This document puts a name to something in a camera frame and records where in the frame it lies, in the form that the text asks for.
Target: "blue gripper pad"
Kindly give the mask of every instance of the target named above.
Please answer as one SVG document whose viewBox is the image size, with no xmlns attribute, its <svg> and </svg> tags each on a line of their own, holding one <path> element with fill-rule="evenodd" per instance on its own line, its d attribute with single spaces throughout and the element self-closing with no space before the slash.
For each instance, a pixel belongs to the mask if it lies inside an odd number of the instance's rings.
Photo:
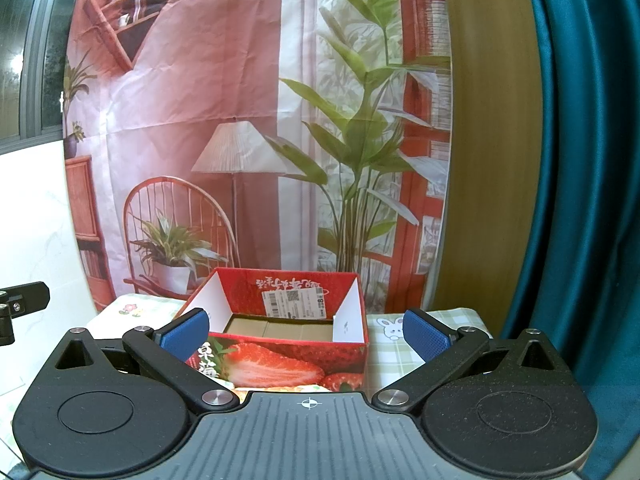
<svg viewBox="0 0 640 480">
<path fill-rule="evenodd" d="M 164 334 L 159 345 L 180 361 L 186 361 L 203 345 L 208 336 L 209 316 L 201 310 Z"/>
<path fill-rule="evenodd" d="M 447 334 L 440 332 L 411 310 L 404 313 L 402 332 L 404 340 L 425 362 L 431 361 L 451 346 L 451 339 Z"/>
</svg>

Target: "bunny print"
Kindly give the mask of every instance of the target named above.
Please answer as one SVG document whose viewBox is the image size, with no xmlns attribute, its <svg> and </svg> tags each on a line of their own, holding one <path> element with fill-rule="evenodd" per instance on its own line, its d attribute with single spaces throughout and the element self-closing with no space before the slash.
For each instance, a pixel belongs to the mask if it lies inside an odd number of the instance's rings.
<svg viewBox="0 0 640 480">
<path fill-rule="evenodd" d="M 384 327 L 385 336 L 391 339 L 391 341 L 397 341 L 401 337 L 404 337 L 402 334 L 402 317 L 396 318 L 394 322 L 384 319 L 383 317 L 379 317 L 378 324 Z"/>
</svg>

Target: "crosshair marking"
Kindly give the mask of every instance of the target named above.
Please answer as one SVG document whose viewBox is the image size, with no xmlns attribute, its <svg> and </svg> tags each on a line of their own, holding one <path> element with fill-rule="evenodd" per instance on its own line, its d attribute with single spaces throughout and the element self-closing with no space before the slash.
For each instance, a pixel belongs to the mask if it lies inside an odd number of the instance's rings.
<svg viewBox="0 0 640 480">
<path fill-rule="evenodd" d="M 318 402 L 317 400 L 309 397 L 308 399 L 305 399 L 302 402 L 299 402 L 298 404 L 302 404 L 306 409 L 310 410 L 311 408 L 316 407 L 318 404 L 322 404 L 322 402 Z"/>
</svg>

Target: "floor lamp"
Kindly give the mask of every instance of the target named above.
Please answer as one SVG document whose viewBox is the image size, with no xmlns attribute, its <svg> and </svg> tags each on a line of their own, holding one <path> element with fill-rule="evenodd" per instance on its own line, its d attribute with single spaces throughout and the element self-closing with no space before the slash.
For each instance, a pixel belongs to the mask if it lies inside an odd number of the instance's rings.
<svg viewBox="0 0 640 480">
<path fill-rule="evenodd" d="M 264 137 L 249 121 L 222 123 L 213 132 L 202 154 L 191 168 L 195 173 L 230 173 L 233 228 L 238 241 L 238 173 L 295 173 L 273 151 Z"/>
</svg>

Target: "wooden chair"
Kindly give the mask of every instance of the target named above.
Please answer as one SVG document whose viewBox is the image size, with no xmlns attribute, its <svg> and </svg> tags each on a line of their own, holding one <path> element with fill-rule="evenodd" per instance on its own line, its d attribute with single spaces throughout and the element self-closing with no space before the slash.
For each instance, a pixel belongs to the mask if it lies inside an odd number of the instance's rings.
<svg viewBox="0 0 640 480">
<path fill-rule="evenodd" d="M 196 267 L 196 281 L 206 278 L 215 267 L 239 267 L 238 245 L 229 220 L 220 204 L 199 188 L 174 176 L 157 176 L 138 184 L 131 190 L 124 203 L 124 239 L 131 278 L 125 283 L 133 285 L 136 292 L 176 300 L 186 300 L 189 294 L 177 294 L 158 285 L 154 277 L 153 263 L 142 261 L 134 240 L 146 238 L 142 221 L 157 224 L 158 212 L 174 224 L 190 227 L 201 240 L 211 244 L 211 250 L 226 258 L 226 262 L 208 260 Z"/>
</svg>

